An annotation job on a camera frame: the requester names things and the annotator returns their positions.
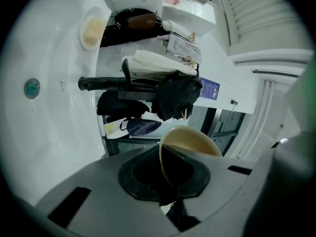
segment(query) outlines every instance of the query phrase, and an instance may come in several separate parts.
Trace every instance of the white wall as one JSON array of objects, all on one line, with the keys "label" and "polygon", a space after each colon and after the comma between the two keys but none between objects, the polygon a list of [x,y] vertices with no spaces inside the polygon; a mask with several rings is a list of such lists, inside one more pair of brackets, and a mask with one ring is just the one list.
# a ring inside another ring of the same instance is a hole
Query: white wall
[{"label": "white wall", "polygon": [[201,40],[200,77],[220,84],[217,100],[199,98],[195,105],[232,110],[231,100],[238,102],[235,111],[253,113],[257,104],[260,79],[250,70],[235,68],[211,33]]},{"label": "white wall", "polygon": [[239,70],[249,70],[249,71],[257,70],[259,72],[263,72],[263,74],[257,74],[261,79],[275,81],[278,83],[277,87],[280,87],[280,85],[283,85],[283,86],[286,86],[287,89],[289,89],[289,87],[292,86],[297,81],[298,77],[305,71],[305,68],[308,66],[307,61],[306,63],[295,62],[295,61],[292,61],[292,62],[277,61],[277,60],[261,60],[260,61],[259,56],[255,55],[254,57],[257,57],[257,58],[253,58],[253,59],[258,59],[259,61],[237,62],[235,64],[236,68]]},{"label": "white wall", "polygon": [[246,160],[256,161],[260,154],[271,148],[275,142],[293,137],[301,131],[284,98],[286,87],[276,85],[267,120],[258,140],[245,157]]},{"label": "white wall", "polygon": [[220,44],[223,48],[225,53],[228,53],[228,48],[230,46],[230,39],[229,39],[229,31],[228,31],[228,24],[226,20],[226,15],[224,10],[212,3],[209,2],[214,7],[214,14],[216,20],[216,27],[211,29],[212,36],[216,39],[216,41]]}]

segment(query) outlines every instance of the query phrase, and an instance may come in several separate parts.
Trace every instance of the black bag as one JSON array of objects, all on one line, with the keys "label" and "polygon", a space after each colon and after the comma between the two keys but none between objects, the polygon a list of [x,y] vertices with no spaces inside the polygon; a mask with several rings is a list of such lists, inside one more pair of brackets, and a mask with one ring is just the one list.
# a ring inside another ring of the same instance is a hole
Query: black bag
[{"label": "black bag", "polygon": [[133,118],[127,123],[127,131],[131,136],[140,136],[156,131],[161,123],[155,120]]},{"label": "black bag", "polygon": [[154,12],[146,9],[127,9],[116,15],[114,19],[116,24],[105,29],[101,47],[170,34],[163,28],[162,20]]}]

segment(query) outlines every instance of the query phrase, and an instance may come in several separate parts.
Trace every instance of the black cloth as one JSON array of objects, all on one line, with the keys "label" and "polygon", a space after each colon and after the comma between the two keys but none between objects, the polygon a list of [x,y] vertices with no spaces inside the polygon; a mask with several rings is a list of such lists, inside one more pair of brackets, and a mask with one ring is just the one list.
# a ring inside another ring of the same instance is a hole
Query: black cloth
[{"label": "black cloth", "polygon": [[168,34],[170,34],[170,32],[161,27],[151,29],[106,29],[100,47],[135,42]]},{"label": "black cloth", "polygon": [[149,108],[145,104],[139,101],[118,99],[117,91],[104,92],[98,101],[98,115],[120,117],[119,119],[140,118],[145,112],[149,112]]},{"label": "black cloth", "polygon": [[187,109],[187,117],[192,112],[193,103],[198,99],[202,84],[197,71],[196,76],[188,76],[176,71],[156,86],[156,97],[159,104],[158,116],[166,121],[170,118],[181,118]]},{"label": "black cloth", "polygon": [[131,136],[140,136],[156,131],[161,123],[154,120],[133,118],[127,123],[127,131]]},{"label": "black cloth", "polygon": [[156,100],[156,93],[138,91],[119,91],[118,99],[154,101]]},{"label": "black cloth", "polygon": [[112,122],[114,122],[114,121],[123,119],[123,118],[125,118],[125,117],[126,117],[126,115],[114,115],[114,116],[109,116],[109,117],[107,117],[106,121],[107,121],[107,123],[112,123]]}]

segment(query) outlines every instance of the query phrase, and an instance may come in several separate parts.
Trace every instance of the gray plastic surface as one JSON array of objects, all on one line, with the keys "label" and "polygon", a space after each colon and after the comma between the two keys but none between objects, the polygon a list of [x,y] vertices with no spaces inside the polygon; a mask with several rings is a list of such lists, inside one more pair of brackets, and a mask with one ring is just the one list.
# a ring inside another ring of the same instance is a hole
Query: gray plastic surface
[{"label": "gray plastic surface", "polygon": [[[228,170],[231,165],[252,168],[253,163],[238,159],[219,158],[177,148],[178,151],[203,162],[211,179],[199,197],[184,200],[187,212],[205,220],[223,206],[247,179],[247,175]],[[177,228],[160,210],[157,202],[136,200],[118,183],[121,165],[141,153],[128,153],[93,162],[56,186],[36,205],[44,215],[69,195],[76,187],[91,189],[91,193],[72,219],[68,230],[86,236],[171,236]]]},{"label": "gray plastic surface", "polygon": [[[301,134],[262,152],[249,177],[224,206],[200,224],[176,236],[260,235],[260,231],[267,229],[269,217],[278,212],[279,205],[315,176],[314,142],[315,134]],[[287,216],[297,217],[295,212]]]}]

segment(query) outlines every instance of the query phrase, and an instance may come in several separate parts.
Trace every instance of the white plastic bag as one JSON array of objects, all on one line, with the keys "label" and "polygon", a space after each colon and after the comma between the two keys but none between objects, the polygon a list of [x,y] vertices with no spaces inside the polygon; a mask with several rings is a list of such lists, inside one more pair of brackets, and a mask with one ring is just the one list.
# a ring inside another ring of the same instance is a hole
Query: white plastic bag
[{"label": "white plastic bag", "polygon": [[157,113],[150,113],[150,112],[145,112],[142,116],[141,119],[146,119],[146,120],[154,120],[158,121],[160,123],[171,123],[174,118],[170,118],[166,121],[163,121],[161,118],[158,117]]},{"label": "white plastic bag", "polygon": [[124,59],[128,60],[130,75],[133,79],[145,78],[161,81],[177,70],[190,76],[197,74],[195,69],[187,65],[146,50],[137,50],[134,57],[125,56],[122,62]]},{"label": "white plastic bag", "polygon": [[162,22],[162,26],[166,31],[175,32],[182,37],[187,38],[191,35],[190,31],[188,31],[185,27],[171,21],[171,20],[165,20]]},{"label": "white plastic bag", "polygon": [[105,134],[107,135],[107,138],[116,139],[116,138],[120,138],[127,135],[128,134],[128,131],[126,129],[127,123],[128,123],[128,120],[126,118],[122,118],[114,122],[105,124],[103,127],[104,127]]}]

